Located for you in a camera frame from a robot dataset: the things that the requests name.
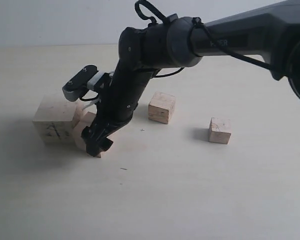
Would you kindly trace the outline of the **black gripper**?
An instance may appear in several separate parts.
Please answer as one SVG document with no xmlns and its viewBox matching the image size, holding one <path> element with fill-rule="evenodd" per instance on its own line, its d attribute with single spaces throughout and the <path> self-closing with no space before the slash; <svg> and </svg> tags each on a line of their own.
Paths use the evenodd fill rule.
<svg viewBox="0 0 300 240">
<path fill-rule="evenodd" d="M 88 155 L 100 157 L 110 149 L 109 136 L 130 122 L 147 84 L 144 70 L 116 69 L 112 76 L 99 70 L 89 74 L 89 89 L 98 93 L 99 102 L 94 121 L 81 132 Z"/>
</svg>

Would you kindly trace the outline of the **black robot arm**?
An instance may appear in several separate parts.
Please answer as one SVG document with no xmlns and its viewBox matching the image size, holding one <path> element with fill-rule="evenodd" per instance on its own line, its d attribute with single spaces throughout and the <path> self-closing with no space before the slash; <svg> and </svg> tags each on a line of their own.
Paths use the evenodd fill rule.
<svg viewBox="0 0 300 240">
<path fill-rule="evenodd" d="M 199 17 L 164 16 L 146 0 L 134 5 L 149 24 L 127 27 L 118 41 L 118 63 L 104 85 L 97 114 L 81 136 L 86 152 L 107 151 L 109 135 L 127 125 L 148 82 L 163 69 L 181 71 L 207 56 L 231 56 L 287 78 L 300 99 L 300 0 L 285 0 L 204 23 Z"/>
</svg>

